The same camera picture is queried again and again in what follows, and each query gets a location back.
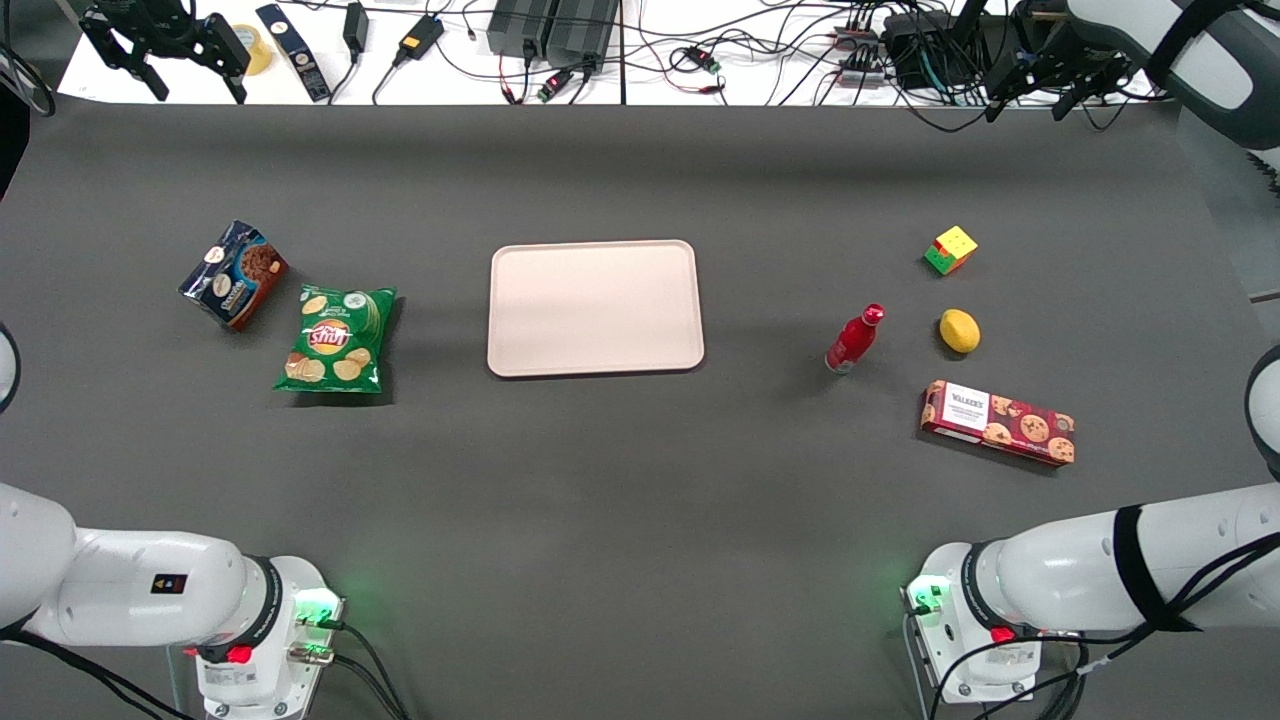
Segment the yellow lemon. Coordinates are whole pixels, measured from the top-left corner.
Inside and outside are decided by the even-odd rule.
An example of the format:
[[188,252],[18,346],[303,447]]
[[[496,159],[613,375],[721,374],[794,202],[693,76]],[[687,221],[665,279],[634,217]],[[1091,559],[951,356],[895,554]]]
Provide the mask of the yellow lemon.
[[978,322],[973,315],[955,307],[942,314],[938,333],[942,334],[942,342],[956,352],[973,352],[982,340],[982,332],[978,331]]

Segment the warning sticker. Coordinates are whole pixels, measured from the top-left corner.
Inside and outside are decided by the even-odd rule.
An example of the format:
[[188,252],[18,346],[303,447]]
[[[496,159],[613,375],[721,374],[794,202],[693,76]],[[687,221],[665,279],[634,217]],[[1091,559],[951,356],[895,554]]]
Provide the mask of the warning sticker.
[[207,685],[252,685],[257,682],[257,666],[252,662],[234,667],[214,667],[205,665],[205,684]]

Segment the green chip bag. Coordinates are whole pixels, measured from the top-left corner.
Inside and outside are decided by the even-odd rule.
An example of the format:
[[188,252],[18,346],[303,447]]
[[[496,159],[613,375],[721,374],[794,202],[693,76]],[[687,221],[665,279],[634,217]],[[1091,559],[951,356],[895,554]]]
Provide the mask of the green chip bag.
[[275,389],[383,392],[378,355],[396,288],[369,292],[302,286],[302,331]]

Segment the black box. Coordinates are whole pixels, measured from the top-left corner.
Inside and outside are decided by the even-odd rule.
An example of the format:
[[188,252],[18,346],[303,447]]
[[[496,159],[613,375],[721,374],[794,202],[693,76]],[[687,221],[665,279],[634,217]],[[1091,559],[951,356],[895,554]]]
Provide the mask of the black box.
[[307,88],[311,101],[319,102],[328,99],[329,83],[325,82],[324,76],[320,73],[315,53],[307,47],[306,41],[293,28],[293,23],[289,22],[284,10],[279,5],[273,4],[262,5],[255,12],[257,13],[257,19],[262,20],[262,26],[271,33],[276,47],[280,49],[280,53],[284,53],[289,59],[289,64],[293,65],[293,70],[298,73],[298,79],[302,81],[302,87]]
[[559,0],[547,38],[547,61],[553,68],[590,67],[600,72],[618,4],[620,0]]
[[485,31],[489,51],[509,58],[547,56],[557,5],[559,0],[498,0]]

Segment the cookie box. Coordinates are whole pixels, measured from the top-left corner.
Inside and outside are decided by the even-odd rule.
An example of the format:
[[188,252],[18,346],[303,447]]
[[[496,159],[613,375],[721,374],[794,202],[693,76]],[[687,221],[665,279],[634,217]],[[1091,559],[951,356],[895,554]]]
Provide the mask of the cookie box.
[[1070,415],[947,380],[933,380],[924,391],[920,428],[1050,465],[1075,462]]
[[262,233],[236,220],[205,252],[178,292],[239,332],[288,269],[284,258]]

